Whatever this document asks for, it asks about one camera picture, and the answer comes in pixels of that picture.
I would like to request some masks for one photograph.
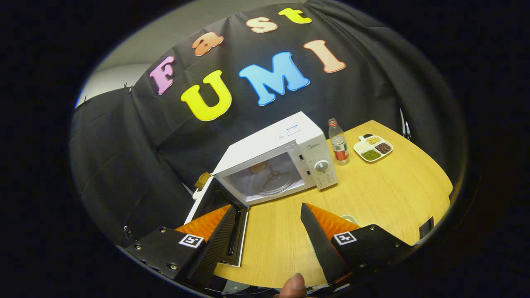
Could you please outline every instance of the letter m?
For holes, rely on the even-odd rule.
[[[239,71],[239,76],[246,77],[254,87],[259,97],[258,105],[260,106],[264,106],[276,98],[276,95],[267,91],[265,86],[284,95],[284,78],[287,80],[287,89],[290,91],[309,85],[309,79],[305,78],[296,68],[290,52],[281,52],[272,57],[272,72],[253,64]]]

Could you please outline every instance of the soybean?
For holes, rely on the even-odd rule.
[[[381,141],[381,138],[379,137],[373,137],[373,138],[369,138],[366,140],[368,142],[368,144],[370,145],[374,145],[375,143]]]

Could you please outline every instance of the plastic bottle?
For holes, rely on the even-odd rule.
[[[328,125],[330,126],[329,137],[333,151],[335,152],[337,164],[348,164],[350,162],[350,158],[348,154],[348,146],[346,145],[346,139],[344,138],[344,131],[337,124],[337,120],[335,120],[335,118],[329,119]]]

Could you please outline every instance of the microwave knob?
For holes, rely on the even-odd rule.
[[[321,162],[317,163],[316,166],[315,166],[315,170],[318,173],[325,173],[327,169],[328,169],[328,163],[325,162],[325,161],[321,161]]]

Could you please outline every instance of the wooden table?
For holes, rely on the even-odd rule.
[[[358,136],[378,135],[394,146],[386,157],[368,163],[353,150]],[[243,246],[241,267],[219,264],[215,275],[239,283],[281,288],[300,272],[306,286],[325,284],[324,273],[300,220],[307,202],[337,215],[352,215],[360,226],[377,224],[414,245],[419,227],[431,216],[434,224],[449,208],[453,186],[425,152],[403,136],[371,120],[345,132],[350,154],[347,165],[335,164],[338,184],[316,187],[285,198],[254,205]],[[331,143],[328,140],[331,154]]]

